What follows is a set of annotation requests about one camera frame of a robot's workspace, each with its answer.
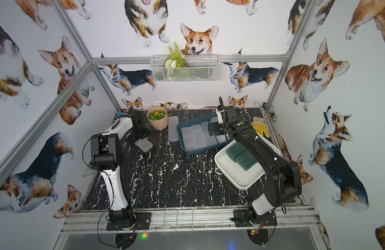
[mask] corgi wallpaper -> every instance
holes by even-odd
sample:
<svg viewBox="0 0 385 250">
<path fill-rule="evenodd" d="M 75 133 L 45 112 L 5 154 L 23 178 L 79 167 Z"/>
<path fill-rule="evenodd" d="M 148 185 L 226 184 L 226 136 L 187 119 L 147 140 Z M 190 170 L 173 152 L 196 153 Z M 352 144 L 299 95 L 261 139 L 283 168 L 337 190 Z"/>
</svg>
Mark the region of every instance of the corgi wallpaper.
<svg viewBox="0 0 385 250">
<path fill-rule="evenodd" d="M 331 249 L 384 250 L 385 0 L 316 4 L 272 103 L 275 126 L 301 155 L 302 193 L 315 198 Z"/>
</svg>

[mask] black marble table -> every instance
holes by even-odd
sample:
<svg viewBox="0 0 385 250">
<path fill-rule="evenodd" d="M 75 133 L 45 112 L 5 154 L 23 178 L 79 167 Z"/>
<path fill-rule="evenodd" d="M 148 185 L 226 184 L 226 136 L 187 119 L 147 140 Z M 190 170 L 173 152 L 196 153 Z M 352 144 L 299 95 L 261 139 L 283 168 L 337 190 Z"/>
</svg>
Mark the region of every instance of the black marble table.
<svg viewBox="0 0 385 250">
<path fill-rule="evenodd" d="M 220 148 L 188 156 L 179 142 L 168 141 L 167 128 L 155 130 L 146 111 L 142 112 L 153 147 L 144 153 L 124 143 L 125 160 L 120 167 L 120 180 L 133 208 L 246 205 L 260 196 L 265 175 L 249 189 L 238 190 L 216 167 L 214 157 Z M 168 114 L 182 122 L 214 110 L 168 110 Z M 250 122 L 255 116 L 263 117 L 259 108 L 240 109 L 240 114 Z M 105 183 L 97 174 L 82 210 L 105 210 L 109 205 Z"/>
</svg>

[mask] corgi paw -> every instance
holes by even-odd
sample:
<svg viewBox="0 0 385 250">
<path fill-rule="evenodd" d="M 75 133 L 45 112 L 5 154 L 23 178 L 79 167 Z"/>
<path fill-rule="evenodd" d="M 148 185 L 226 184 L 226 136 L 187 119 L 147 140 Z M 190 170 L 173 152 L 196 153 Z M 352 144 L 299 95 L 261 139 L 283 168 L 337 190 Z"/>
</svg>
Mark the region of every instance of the corgi paw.
<svg viewBox="0 0 385 250">
<path fill-rule="evenodd" d="M 160 41 L 163 43 L 169 43 L 170 39 L 167 36 L 159 37 Z"/>
</svg>

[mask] dark blue bin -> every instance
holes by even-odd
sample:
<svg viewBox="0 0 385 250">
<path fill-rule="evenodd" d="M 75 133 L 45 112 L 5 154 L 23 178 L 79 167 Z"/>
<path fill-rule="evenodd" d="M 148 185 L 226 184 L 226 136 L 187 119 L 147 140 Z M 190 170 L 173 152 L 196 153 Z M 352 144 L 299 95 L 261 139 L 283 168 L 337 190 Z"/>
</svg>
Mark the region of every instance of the dark blue bin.
<svg viewBox="0 0 385 250">
<path fill-rule="evenodd" d="M 194 150 L 194 151 L 186 151 L 186 149 L 184 148 L 183 136 L 181 135 L 181 128 L 191 127 L 192 125 L 201 124 L 203 122 L 210 122 L 210 119 L 215 117 L 215 116 L 217 116 L 217 115 L 216 114 L 210 114 L 210 115 L 207 115 L 207 116 L 202 116 L 202 117 L 194 118 L 194 119 L 191 119 L 191 120 L 187 120 L 187 121 L 181 122 L 181 123 L 179 123 L 177 125 L 177 135 L 179 136 L 180 147 L 183 149 L 183 151 L 186 154 L 192 155 L 192 154 L 197 154 L 197 153 L 205 152 L 205 151 L 208 151 L 208 150 L 211 150 L 211 149 L 214 149 L 214 148 L 226 146 L 231 141 L 233 141 L 233 139 L 230 138 L 226 142 L 218 143 L 218 144 L 215 144 L 215 145 L 212 145 L 212 146 L 209 146 L 209 147 L 200 148 L 200 149 L 197 149 L 197 150 Z"/>
</svg>

